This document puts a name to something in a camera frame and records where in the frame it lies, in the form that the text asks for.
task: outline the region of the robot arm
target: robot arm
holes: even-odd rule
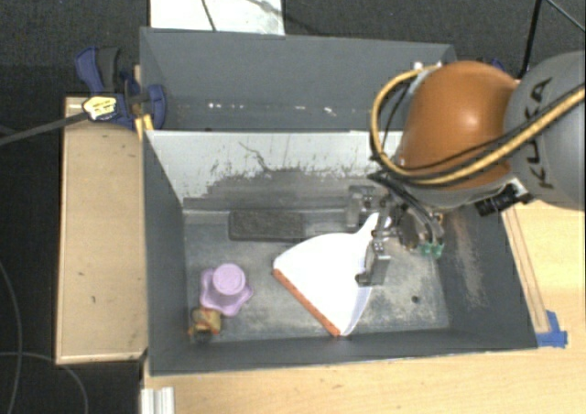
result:
[[[398,84],[428,71],[413,93],[393,157],[378,130]],[[439,256],[440,216],[466,204],[481,215],[532,198],[584,210],[584,51],[535,67],[521,82],[480,62],[406,72],[377,95],[371,134],[389,200],[366,254],[360,285],[380,284],[392,240]]]

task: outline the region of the yellow cable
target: yellow cable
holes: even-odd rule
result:
[[[422,71],[429,70],[429,68],[423,68],[421,70],[416,71],[409,71],[405,72],[397,77],[395,77],[392,81],[390,81],[383,89],[376,95],[373,104],[373,111],[371,113],[371,135],[373,138],[374,149],[378,154],[381,161],[385,164],[386,167],[403,176],[413,177],[417,176],[417,173],[401,169],[398,167],[393,161],[388,157],[388,155],[383,151],[381,142],[380,142],[380,133],[378,130],[378,116],[380,115],[380,108],[381,105],[389,94],[389,92],[395,88],[399,83],[403,82],[406,79],[414,77],[415,75],[421,73]],[[454,171],[453,173],[440,176],[431,180],[412,180],[413,182],[421,185],[441,185],[441,183],[447,183],[450,181],[455,181],[462,179],[468,175],[471,175],[481,169],[485,169],[486,167],[490,166],[491,164],[495,163],[499,159],[505,157],[509,153],[511,153],[516,148],[520,147],[524,142],[530,139],[533,136],[539,134],[543,129],[545,129],[548,125],[553,123],[558,117],[562,116],[563,114],[567,113],[571,108],[573,108],[576,104],[582,101],[584,98],[584,89],[581,89],[574,93],[573,95],[568,96],[562,103],[556,106],[547,114],[544,114],[541,118],[539,118],[536,122],[532,125],[524,129],[520,132],[517,136],[513,137],[503,146],[497,148],[494,152],[485,155],[482,158],[479,158],[477,161],[472,163],[466,168],[459,169]]]

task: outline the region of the wooden table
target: wooden table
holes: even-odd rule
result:
[[[67,113],[79,111],[69,99]],[[89,122],[68,127],[63,157],[56,358],[72,364],[136,359],[147,347],[136,135]],[[541,202],[505,219],[523,230],[546,308],[567,349],[151,378],[175,388],[178,414],[364,412],[586,412],[584,214]],[[523,250],[527,292],[539,293]],[[543,321],[536,308],[535,321]]]

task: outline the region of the yellow clamp tag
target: yellow clamp tag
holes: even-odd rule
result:
[[[118,114],[117,101],[113,96],[93,96],[81,105],[92,121],[110,121]]]

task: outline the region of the gray bin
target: gray bin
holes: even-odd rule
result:
[[[438,261],[397,253],[356,330],[339,339],[270,275],[295,241],[282,223],[267,222],[266,239],[231,237],[234,211],[294,214],[298,239],[346,231],[349,189],[373,185],[375,93],[415,61],[454,59],[447,45],[142,30],[143,84],[163,84],[169,98],[165,130],[144,142],[153,375],[536,347],[497,215],[449,214]],[[219,336],[196,342],[187,330],[199,275],[225,262],[244,269],[255,295]]]

